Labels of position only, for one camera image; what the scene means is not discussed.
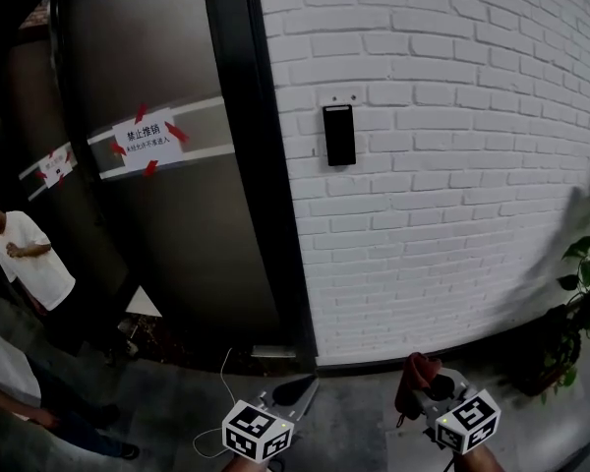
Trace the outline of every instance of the white t-shirt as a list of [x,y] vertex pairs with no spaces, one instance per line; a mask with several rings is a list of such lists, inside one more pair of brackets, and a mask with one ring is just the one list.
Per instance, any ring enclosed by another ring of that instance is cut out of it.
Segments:
[[0,389],[23,404],[39,407],[39,383],[27,356],[0,337]]
[[76,280],[52,248],[39,257],[10,257],[9,243],[24,248],[32,244],[49,245],[50,240],[23,211],[6,214],[7,225],[0,234],[0,266],[9,281],[19,278],[39,304],[48,311],[54,310],[72,292]]

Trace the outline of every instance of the concrete floor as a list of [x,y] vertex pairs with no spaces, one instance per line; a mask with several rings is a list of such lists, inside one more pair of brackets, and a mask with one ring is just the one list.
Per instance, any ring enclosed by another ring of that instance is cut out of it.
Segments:
[[[56,440],[43,429],[0,411],[0,470],[8,471],[218,471],[229,460],[195,454],[193,437],[216,427],[231,407],[218,375],[138,360],[115,369],[87,347],[73,358],[49,346],[37,320],[0,299],[0,333],[93,401],[115,401],[121,419],[109,434],[143,449],[134,462],[106,458]],[[447,364],[486,387],[501,406],[501,425],[489,441],[505,470],[545,472],[590,442],[590,343],[583,347],[574,386],[547,405],[508,386],[486,352],[465,352]],[[393,399],[400,373],[324,378],[298,440],[281,456],[288,472],[442,472],[450,452],[425,436],[423,421],[396,430]],[[251,398],[268,379],[226,377],[237,398]],[[205,453],[220,450],[218,433],[205,437]],[[577,470],[590,471],[590,456]]]

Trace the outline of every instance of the red cloth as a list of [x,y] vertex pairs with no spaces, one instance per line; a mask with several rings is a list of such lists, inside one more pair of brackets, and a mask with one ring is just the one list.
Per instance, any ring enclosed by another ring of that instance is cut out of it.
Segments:
[[402,380],[395,396],[395,409],[411,420],[417,420],[422,412],[415,400],[414,389],[430,388],[431,382],[442,368],[439,358],[429,359],[421,353],[411,353],[404,363]]

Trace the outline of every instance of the wall sign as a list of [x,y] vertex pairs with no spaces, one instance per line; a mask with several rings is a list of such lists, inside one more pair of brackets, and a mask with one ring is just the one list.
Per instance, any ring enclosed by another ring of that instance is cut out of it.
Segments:
[[48,189],[61,184],[63,178],[72,171],[71,156],[67,146],[59,147],[39,161],[39,169],[35,174],[43,178]]
[[183,159],[179,142],[184,137],[176,135],[176,130],[170,108],[146,115],[139,113],[135,120],[113,127],[116,142],[112,143],[112,149],[122,155],[128,168],[151,174],[157,164]]

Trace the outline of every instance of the red arrow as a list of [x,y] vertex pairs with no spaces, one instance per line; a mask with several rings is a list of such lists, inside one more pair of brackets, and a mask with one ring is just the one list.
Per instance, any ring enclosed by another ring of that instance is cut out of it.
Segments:
[[186,134],[183,131],[181,131],[177,126],[173,126],[169,122],[166,122],[164,124],[166,124],[166,128],[168,128],[168,133],[170,133],[180,142],[187,142],[189,140]]
[[138,108],[138,113],[136,114],[136,122],[134,124],[138,124],[142,121],[142,118],[147,113],[147,106],[144,103],[140,103],[140,108]]
[[125,150],[122,147],[120,147],[116,142],[111,143],[111,151],[114,153],[121,153],[123,155],[127,155]]
[[145,176],[149,177],[152,175],[155,172],[155,167],[157,167],[157,161],[149,161],[145,168]]

